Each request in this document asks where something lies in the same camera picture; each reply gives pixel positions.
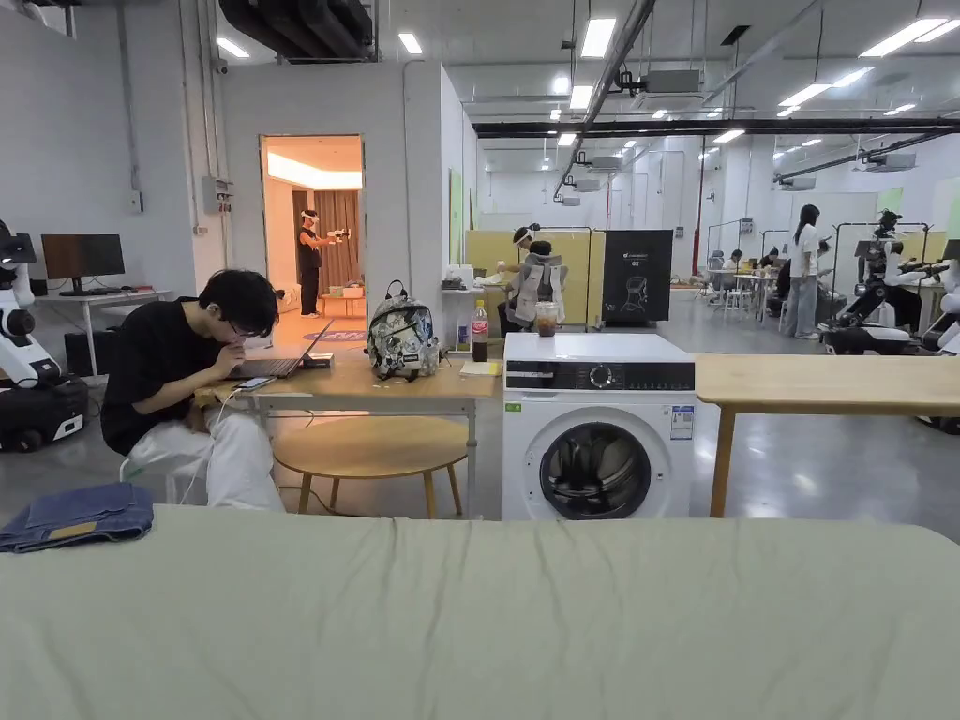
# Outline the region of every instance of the table leg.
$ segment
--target table leg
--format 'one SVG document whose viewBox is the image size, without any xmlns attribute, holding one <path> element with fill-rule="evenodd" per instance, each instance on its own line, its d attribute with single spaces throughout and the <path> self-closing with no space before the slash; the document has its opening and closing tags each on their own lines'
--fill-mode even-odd
<svg viewBox="0 0 960 720">
<path fill-rule="evenodd" d="M 727 507 L 727 482 L 730 480 L 730 458 L 733 452 L 733 424 L 736 412 L 720 408 L 720 429 L 717 431 L 717 455 L 713 463 L 713 494 L 710 496 L 710 517 L 723 517 Z"/>
<path fill-rule="evenodd" d="M 84 309 L 84 323 L 86 324 L 86 346 L 90 350 L 90 373 L 96 377 L 100 374 L 97 368 L 97 352 L 93 346 L 93 321 L 90 320 L 90 303 L 81 302 Z"/>
<path fill-rule="evenodd" d="M 473 520 L 477 482 L 477 403 L 471 400 L 467 413 L 467 518 Z"/>
</svg>

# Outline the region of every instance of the bed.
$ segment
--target bed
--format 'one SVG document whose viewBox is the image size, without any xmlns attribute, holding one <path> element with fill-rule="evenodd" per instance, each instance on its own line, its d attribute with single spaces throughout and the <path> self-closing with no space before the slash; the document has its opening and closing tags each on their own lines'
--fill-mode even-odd
<svg viewBox="0 0 960 720">
<path fill-rule="evenodd" d="M 158 506 L 0 556 L 0 719 L 955 717 L 958 618 L 911 526 Z"/>
</svg>

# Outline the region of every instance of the pipe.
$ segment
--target pipe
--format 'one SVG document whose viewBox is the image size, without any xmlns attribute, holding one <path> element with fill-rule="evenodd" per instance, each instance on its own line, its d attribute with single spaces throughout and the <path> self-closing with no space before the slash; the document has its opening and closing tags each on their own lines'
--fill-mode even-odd
<svg viewBox="0 0 960 720">
<path fill-rule="evenodd" d="M 719 97 L 723 94 L 723 91 L 727 88 L 728 85 L 735 83 L 740 79 L 751 67 L 756 65 L 758 62 L 766 58 L 777 48 L 779 48 L 787 37 L 793 33 L 796 29 L 796 26 L 807 17 L 811 12 L 818 10 L 825 6 L 829 0 L 811 0 L 810 3 L 806 5 L 800 12 L 795 14 L 786 25 L 777 30 L 773 37 L 764 42 L 760 47 L 758 47 L 754 52 L 743 61 L 742 65 L 739 65 L 733 69 L 732 72 L 728 73 L 727 76 L 720 81 L 720 85 L 716 86 L 712 92 L 707 96 L 703 104 L 706 106 L 712 100 Z"/>
<path fill-rule="evenodd" d="M 657 0 L 635 0 L 634 6 L 631 8 L 630 14 L 627 16 L 627 21 L 623 26 L 623 31 L 619 36 L 617 36 L 616 43 L 613 46 L 613 52 L 608 55 L 607 62 L 604 65 L 603 74 L 600 76 L 600 81 L 597 84 L 596 89 L 593 91 L 592 97 L 590 98 L 587 108 L 587 116 L 584 118 L 584 122 L 581 126 L 581 134 L 577 136 L 577 140 L 574 142 L 573 148 L 571 148 L 570 160 L 567 162 L 564 171 L 560 175 L 560 180 L 557 182 L 557 187 L 554 188 L 554 198 L 560 195 L 560 189 L 564 186 L 564 178 L 573 168 L 573 161 L 576 159 L 577 154 L 580 152 L 580 148 L 583 145 L 583 133 L 589 130 L 590 126 L 593 125 L 593 121 L 596 120 L 596 116 L 600 112 L 600 107 L 603 106 L 604 101 L 607 99 L 607 95 L 610 93 L 610 87 L 613 83 L 613 78 L 619 71 L 620 65 L 623 64 L 624 60 L 630 54 L 631 49 L 634 47 L 636 37 L 643 29 L 643 25 L 646 23 L 650 13 L 653 11 L 654 3 L 656 2 Z"/>
</svg>

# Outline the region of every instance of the wooden table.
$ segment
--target wooden table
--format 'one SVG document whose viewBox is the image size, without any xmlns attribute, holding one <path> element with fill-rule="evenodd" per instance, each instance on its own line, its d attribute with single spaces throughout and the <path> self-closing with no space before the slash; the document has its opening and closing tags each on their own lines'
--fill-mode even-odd
<svg viewBox="0 0 960 720">
<path fill-rule="evenodd" d="M 500 378 L 461 377 L 464 360 L 441 362 L 437 374 L 403 379 L 378 380 L 370 361 L 361 352 L 338 352 L 332 370 L 300 370 L 284 380 L 275 380 L 236 401 L 266 417 L 274 411 L 360 410 L 377 415 L 464 416 L 467 433 L 467 517 L 473 517 L 476 490 L 476 405 L 479 400 L 500 397 Z M 220 383 L 207 392 L 223 400 L 236 383 Z"/>
<path fill-rule="evenodd" d="M 737 414 L 960 414 L 960 358 L 699 355 L 697 397 L 720 406 L 710 517 L 723 517 Z"/>
</svg>

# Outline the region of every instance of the black hair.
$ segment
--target black hair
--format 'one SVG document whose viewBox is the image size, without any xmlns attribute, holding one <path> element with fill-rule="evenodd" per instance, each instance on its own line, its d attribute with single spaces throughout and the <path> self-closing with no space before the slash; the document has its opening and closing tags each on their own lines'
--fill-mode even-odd
<svg viewBox="0 0 960 720">
<path fill-rule="evenodd" d="M 817 218 L 820 217 L 820 208 L 816 205 L 804 205 L 800 208 L 800 222 L 797 224 L 797 231 L 793 233 L 793 244 L 800 244 L 800 233 L 804 231 L 804 226 L 817 224 Z"/>
<path fill-rule="evenodd" d="M 553 252 L 553 246 L 546 240 L 534 240 L 530 243 L 530 252 L 534 255 L 549 255 Z"/>
<path fill-rule="evenodd" d="M 253 270 L 221 270 L 214 273 L 200 293 L 200 307 L 220 307 L 220 319 L 233 323 L 244 333 L 267 337 L 274 329 L 279 311 L 276 291 L 270 281 Z"/>
</svg>

